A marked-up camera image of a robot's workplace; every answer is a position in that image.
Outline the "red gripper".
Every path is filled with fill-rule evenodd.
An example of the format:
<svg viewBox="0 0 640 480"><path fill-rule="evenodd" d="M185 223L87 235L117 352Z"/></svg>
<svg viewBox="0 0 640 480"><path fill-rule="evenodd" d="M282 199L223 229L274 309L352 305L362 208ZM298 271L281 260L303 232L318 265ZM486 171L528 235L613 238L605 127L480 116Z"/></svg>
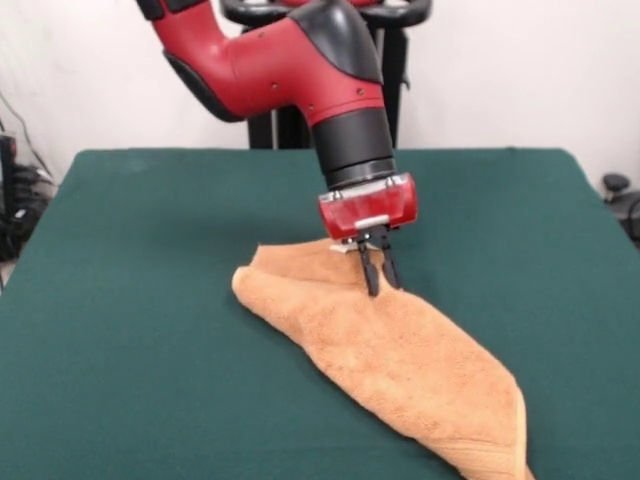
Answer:
<svg viewBox="0 0 640 480"><path fill-rule="evenodd" d="M417 219L416 184L409 173L322 194L318 197L318 207L330 238L334 241L356 238L369 297L379 294L379 275L371 256L370 235L362 232L374 227L377 227L375 233L383 255L383 274L391 287L401 288L389 234L391 228Z"/></svg>

